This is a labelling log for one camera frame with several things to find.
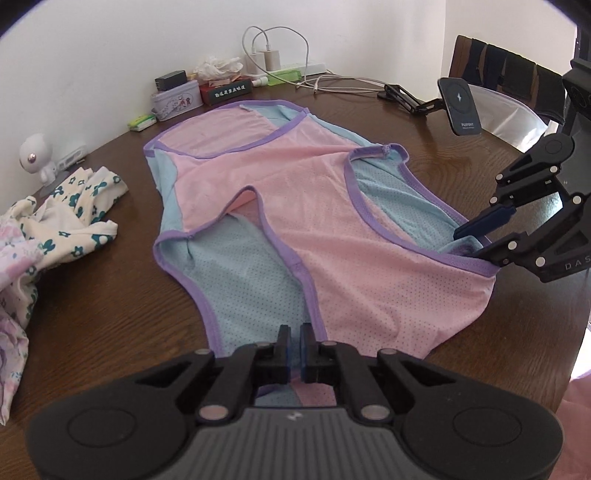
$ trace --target pink and blue sleeveless top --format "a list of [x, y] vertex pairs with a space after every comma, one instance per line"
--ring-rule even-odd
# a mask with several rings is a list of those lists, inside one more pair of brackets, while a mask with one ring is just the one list
[[423, 358], [489, 301], [497, 268], [468, 256], [488, 240], [453, 240], [466, 219], [418, 182], [398, 144], [247, 100], [144, 150], [164, 202], [155, 258], [195, 300], [218, 355], [311, 322], [317, 339], [362, 355]]

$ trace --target plastic bag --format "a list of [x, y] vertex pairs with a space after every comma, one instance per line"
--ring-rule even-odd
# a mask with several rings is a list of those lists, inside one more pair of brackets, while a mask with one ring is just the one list
[[501, 92], [470, 85], [482, 128], [526, 152], [548, 126], [526, 104]]
[[197, 76], [199, 83], [211, 80], [226, 80], [237, 76], [242, 67], [239, 57], [221, 60], [210, 56], [202, 64], [196, 66], [193, 73]]

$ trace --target white wall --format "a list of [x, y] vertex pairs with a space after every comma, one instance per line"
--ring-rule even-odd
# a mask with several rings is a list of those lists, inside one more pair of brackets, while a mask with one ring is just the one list
[[576, 26], [546, 0], [447, 0], [441, 75], [449, 74], [458, 35], [512, 51], [564, 74]]
[[[94, 150], [149, 110], [155, 77], [240, 54], [248, 25], [293, 27], [334, 71], [431, 99], [444, 18], [445, 0], [46, 0], [0, 40], [0, 213], [39, 187], [17, 160], [27, 136], [46, 133], [56, 157]], [[272, 39], [284, 63], [303, 61], [298, 37]]]

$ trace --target blue gripper pad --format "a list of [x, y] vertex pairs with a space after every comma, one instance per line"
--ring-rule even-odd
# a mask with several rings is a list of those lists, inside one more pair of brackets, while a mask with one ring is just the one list
[[511, 217], [516, 211], [513, 206], [507, 207], [501, 204], [487, 208], [476, 218], [456, 228], [453, 239], [458, 240], [469, 235], [475, 236], [476, 238], [485, 236], [493, 230], [509, 223], [509, 220], [511, 220]]

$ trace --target purple trim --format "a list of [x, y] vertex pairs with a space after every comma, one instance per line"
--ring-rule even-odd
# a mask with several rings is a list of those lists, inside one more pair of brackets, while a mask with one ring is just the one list
[[[449, 265], [451, 267], [460, 268], [461, 270], [477, 273], [484, 277], [493, 277], [499, 271], [499, 268], [495, 265], [487, 262], [485, 260], [481, 260], [479, 258], [469, 258], [469, 257], [458, 257], [457, 255], [451, 254], [441, 254], [433, 250], [427, 250], [425, 248], [421, 248], [403, 240], [398, 235], [392, 233], [391, 231], [387, 230], [387, 228], [383, 227], [373, 216], [371, 211], [369, 210], [365, 200], [363, 198], [363, 194], [359, 189], [359, 185], [357, 184], [357, 179], [355, 178], [355, 172], [353, 171], [352, 161], [358, 160], [360, 158], [368, 158], [368, 157], [378, 157], [378, 158], [386, 158], [390, 152], [390, 150], [396, 150], [399, 154], [401, 154], [402, 159], [405, 161], [408, 160], [408, 153], [398, 144], [390, 144], [390, 145], [372, 145], [370, 147], [360, 147], [356, 148], [349, 154], [349, 159], [345, 162], [345, 184], [347, 186], [347, 191], [349, 192], [349, 197], [355, 210], [359, 213], [363, 221], [367, 223], [372, 230], [374, 230], [378, 235], [382, 238], [385, 238], [389, 242], [393, 244], [399, 245], [407, 250], [412, 252], [421, 254], [425, 257], [429, 257], [432, 260], [438, 261], [445, 265]], [[463, 219], [463, 217], [457, 213], [454, 209], [450, 206], [443, 203], [440, 199], [435, 197], [430, 191], [428, 191], [412, 174], [410, 174], [412, 178], [406, 178], [405, 180], [408, 184], [415, 190], [417, 190], [421, 195], [423, 195], [427, 200], [434, 203], [435, 205], [442, 208], [450, 217], [457, 221], [457, 219]]]
[[324, 323], [322, 322], [322, 317], [320, 315], [320, 307], [318, 304], [318, 296], [316, 293], [316, 286], [314, 285], [314, 279], [310, 272], [304, 265], [304, 262], [300, 258], [300, 256], [290, 247], [288, 247], [282, 240], [277, 236], [277, 234], [273, 231], [269, 222], [267, 221], [267, 217], [264, 213], [264, 205], [261, 198], [261, 195], [258, 193], [257, 189], [254, 188], [252, 185], [246, 186], [234, 195], [232, 200], [230, 200], [221, 213], [208, 223], [201, 225], [189, 232], [181, 232], [178, 230], [168, 230], [166, 232], [161, 233], [156, 241], [154, 242], [153, 252], [154, 258], [156, 259], [156, 263], [162, 268], [165, 272], [169, 273], [174, 277], [184, 288], [189, 292], [193, 301], [196, 303], [197, 308], [201, 313], [201, 317], [203, 319], [203, 324], [205, 325], [205, 331], [207, 334], [207, 339], [209, 341], [209, 348], [215, 352], [216, 355], [223, 354], [222, 352], [222, 340], [219, 331], [219, 325], [217, 323], [216, 314], [213, 311], [213, 308], [209, 301], [207, 300], [203, 291], [195, 285], [194, 282], [191, 281], [184, 273], [182, 273], [178, 268], [171, 265], [163, 256], [160, 250], [160, 244], [167, 241], [167, 240], [184, 240], [195, 236], [195, 234], [209, 228], [214, 223], [220, 221], [224, 215], [226, 215], [227, 209], [230, 207], [231, 204], [245, 191], [250, 190], [255, 193], [256, 195], [256, 202], [258, 205], [258, 212], [259, 212], [259, 219], [261, 221], [262, 230], [270, 241], [271, 245], [275, 248], [281, 259], [284, 261], [285, 266], [291, 271], [293, 276], [300, 281], [302, 285], [302, 289], [304, 292], [304, 298], [306, 300], [306, 305], [308, 307], [308, 312], [310, 314], [310, 321], [314, 327], [314, 332], [316, 334], [316, 338], [319, 341], [326, 340], [328, 335], [326, 333], [326, 328], [324, 327]]
[[166, 261], [162, 254], [162, 251], [160, 250], [160, 244], [165, 242], [166, 240], [186, 239], [191, 235], [195, 235], [201, 230], [205, 230], [206, 228], [212, 226], [216, 221], [217, 220], [208, 222], [205, 225], [202, 225], [201, 227], [189, 233], [179, 232], [177, 230], [169, 230], [163, 232], [158, 236], [158, 238], [154, 242], [152, 251], [154, 253], [156, 263], [160, 266], [160, 268], [162, 268], [162, 270], [164, 270], [166, 273], [175, 278], [184, 287], [184, 289], [187, 290], [189, 295], [191, 295], [191, 298], [193, 299], [193, 301], [197, 305], [197, 308], [199, 309], [199, 313], [201, 313], [201, 318], [203, 319], [205, 332], [207, 334], [207, 340], [209, 341], [209, 348], [213, 350], [217, 356], [220, 356], [223, 355], [222, 338], [219, 331], [219, 325], [216, 320], [216, 314], [213, 311], [211, 304], [209, 303], [203, 291], [197, 285], [195, 285], [195, 283], [192, 282], [191, 279], [188, 278], [188, 276], [186, 276], [178, 268]]
[[249, 143], [247, 145], [243, 145], [241, 147], [230, 148], [228, 150], [225, 150], [225, 151], [222, 151], [219, 153], [207, 155], [205, 157], [196, 157], [195, 155], [189, 155], [186, 152], [176, 150], [175, 148], [170, 148], [170, 147], [164, 145], [160, 141], [160, 138], [164, 134], [170, 132], [174, 128], [180, 127], [184, 122], [187, 121], [187, 120], [185, 120], [184, 122], [181, 122], [177, 125], [173, 125], [171, 128], [165, 130], [164, 132], [162, 132], [159, 135], [157, 135], [156, 137], [154, 137], [151, 141], [149, 141], [144, 146], [144, 155], [146, 155], [147, 157], [154, 157], [155, 154], [153, 152], [153, 149], [158, 148], [159, 150], [164, 150], [164, 151], [170, 152], [170, 153], [176, 153], [178, 155], [183, 155], [185, 157], [195, 158], [196, 160], [210, 160], [211, 158], [216, 158], [221, 155], [225, 155], [227, 153], [242, 152], [245, 150], [250, 150], [251, 148], [259, 147], [260, 145], [264, 145], [266, 143], [272, 142], [273, 140], [276, 140], [277, 138], [286, 134], [289, 130], [296, 127], [310, 113], [310, 111], [307, 108], [303, 108], [303, 107], [294, 105], [293, 103], [286, 102], [285, 100], [243, 100], [242, 102], [238, 101], [238, 102], [229, 103], [227, 105], [223, 105], [223, 106], [218, 107], [214, 110], [210, 110], [209, 112], [206, 112], [203, 115], [204, 116], [208, 115], [209, 113], [215, 112], [216, 110], [220, 110], [220, 109], [225, 110], [225, 109], [234, 108], [236, 106], [241, 106], [241, 105], [244, 105], [244, 106], [249, 106], [249, 105], [252, 105], [252, 106], [282, 105], [282, 106], [287, 106], [289, 108], [293, 108], [294, 110], [296, 110], [299, 113], [294, 118], [292, 118], [289, 122], [287, 122], [285, 125], [282, 125], [281, 127], [277, 128], [272, 134], [269, 134], [266, 137], [261, 138], [260, 140], [257, 140], [255, 142], [251, 142], [251, 143]]

